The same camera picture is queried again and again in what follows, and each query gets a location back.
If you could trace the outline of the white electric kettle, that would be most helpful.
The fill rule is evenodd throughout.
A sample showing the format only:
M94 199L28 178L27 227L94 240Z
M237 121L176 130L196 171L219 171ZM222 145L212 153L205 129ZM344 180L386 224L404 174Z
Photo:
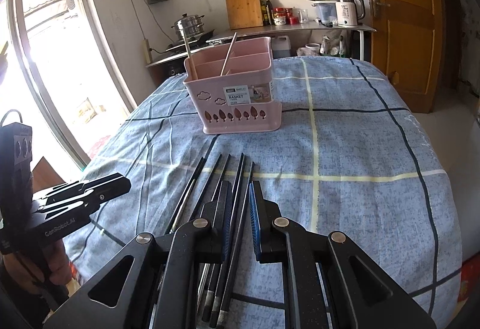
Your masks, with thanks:
M365 18L364 0L335 0L335 7L341 26L357 26Z

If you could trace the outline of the white plastic jug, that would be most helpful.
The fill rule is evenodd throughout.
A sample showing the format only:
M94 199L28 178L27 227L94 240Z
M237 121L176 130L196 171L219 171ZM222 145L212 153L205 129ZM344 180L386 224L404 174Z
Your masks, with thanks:
M272 37L271 45L274 59L291 57L291 43L288 35Z

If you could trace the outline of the wooden cutting board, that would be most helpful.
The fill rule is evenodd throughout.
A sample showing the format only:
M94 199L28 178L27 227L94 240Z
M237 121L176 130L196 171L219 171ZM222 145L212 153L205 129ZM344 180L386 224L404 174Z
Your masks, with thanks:
M260 0L225 0L230 30L263 25Z

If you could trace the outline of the pink plastic utensil basket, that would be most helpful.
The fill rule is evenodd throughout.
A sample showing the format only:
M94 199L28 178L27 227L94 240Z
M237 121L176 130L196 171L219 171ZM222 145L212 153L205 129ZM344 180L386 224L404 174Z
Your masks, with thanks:
M206 134L258 133L279 129L281 102L276 96L270 37L236 41L225 74L220 76L229 44L192 53L184 85Z

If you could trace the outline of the red lidded jar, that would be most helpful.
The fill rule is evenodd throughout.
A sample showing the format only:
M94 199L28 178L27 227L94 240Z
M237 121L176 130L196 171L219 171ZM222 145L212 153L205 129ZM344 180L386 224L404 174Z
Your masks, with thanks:
M273 22L275 25L289 25L293 13L290 7L276 7L273 10Z

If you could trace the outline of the blue checked tablecloth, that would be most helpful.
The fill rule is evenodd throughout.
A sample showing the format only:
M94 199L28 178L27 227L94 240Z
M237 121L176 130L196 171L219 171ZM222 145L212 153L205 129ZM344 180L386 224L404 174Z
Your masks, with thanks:
M164 234L201 157L233 179L245 155L283 215L348 235L444 328L461 285L461 231L424 129L371 64L305 57L273 68L282 105L273 132L205 134L180 75L142 102L84 171L86 180L119 172L131 189L66 238L76 278L86 282L138 233ZM219 155L230 158L224 170Z

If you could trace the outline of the pale cream chopstick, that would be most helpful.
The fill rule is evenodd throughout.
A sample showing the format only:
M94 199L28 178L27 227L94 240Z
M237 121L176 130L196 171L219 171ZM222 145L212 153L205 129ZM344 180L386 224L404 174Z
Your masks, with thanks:
M225 56L225 58L224 58L224 62L223 62L223 65L222 65L222 68L221 68L221 72L220 72L220 76L221 76L221 77L223 77L224 74L225 74L225 70L226 70L227 64L228 64L228 62L229 62L230 55L231 55L231 53L232 53L232 51L233 51L234 44L235 44L236 41L237 41L237 38L238 38L238 33L235 32L235 33L233 34L233 38L232 38L232 40L231 40L231 42L230 42L229 49L227 50L227 54L226 54L226 56Z

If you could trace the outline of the dark sauce bottle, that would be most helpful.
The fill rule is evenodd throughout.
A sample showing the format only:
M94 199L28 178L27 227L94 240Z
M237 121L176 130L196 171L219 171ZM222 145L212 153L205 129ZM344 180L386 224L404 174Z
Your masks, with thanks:
M272 3L270 0L265 0L265 8L266 8L266 13L267 13L267 18L268 18L268 23L270 25L274 25L274 16L273 16L273 10L272 10Z

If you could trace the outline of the black gas stove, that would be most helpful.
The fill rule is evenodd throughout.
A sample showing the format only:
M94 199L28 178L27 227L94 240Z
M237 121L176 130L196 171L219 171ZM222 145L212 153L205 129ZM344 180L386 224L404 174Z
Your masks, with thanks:
M207 41L213 36L214 30L209 30L207 32L203 32L201 34L197 34L187 38L187 42L189 43L189 47L191 50L206 46L208 43ZM174 44L170 44L166 49L167 52L185 52L185 41L180 39L176 41Z

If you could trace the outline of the light wooden chopstick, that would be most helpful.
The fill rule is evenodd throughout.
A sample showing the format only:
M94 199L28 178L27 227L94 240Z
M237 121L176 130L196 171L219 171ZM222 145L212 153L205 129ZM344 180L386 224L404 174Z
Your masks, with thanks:
M179 30L181 31L182 38L184 39L185 51L186 51L187 56L188 56L188 61L190 62L190 72L191 72L190 75L192 77L192 80L198 80L196 68L195 68L195 65L194 65L193 56L191 54L190 44L188 42L188 37L186 36L185 28L183 27L183 25L179 25Z

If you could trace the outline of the black chopstick silver tip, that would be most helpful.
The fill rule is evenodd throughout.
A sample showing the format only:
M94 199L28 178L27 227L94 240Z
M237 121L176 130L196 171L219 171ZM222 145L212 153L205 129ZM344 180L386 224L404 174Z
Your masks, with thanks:
M195 169L193 170L193 173L191 174L187 182L187 185L185 186L181 194L181 197L176 204L173 214L168 221L167 227L165 228L166 234L172 233L175 230L177 221L182 217L182 211L186 205L188 198L191 195L191 191L196 183L196 180L199 177L200 172L202 171L205 161L206 159L204 157L201 157Z

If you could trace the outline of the wooden door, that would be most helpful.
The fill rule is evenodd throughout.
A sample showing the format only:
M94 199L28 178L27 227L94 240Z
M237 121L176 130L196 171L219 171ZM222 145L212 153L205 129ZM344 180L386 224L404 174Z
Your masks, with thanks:
M409 109L433 109L443 67L443 0L369 0L371 61Z

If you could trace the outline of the stainless steel steamer pot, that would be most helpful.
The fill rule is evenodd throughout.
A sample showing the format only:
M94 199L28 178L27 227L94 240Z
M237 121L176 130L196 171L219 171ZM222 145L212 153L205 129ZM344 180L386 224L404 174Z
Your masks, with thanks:
M188 15L184 13L180 19L174 22L172 28L179 40L193 38L204 33L203 15Z

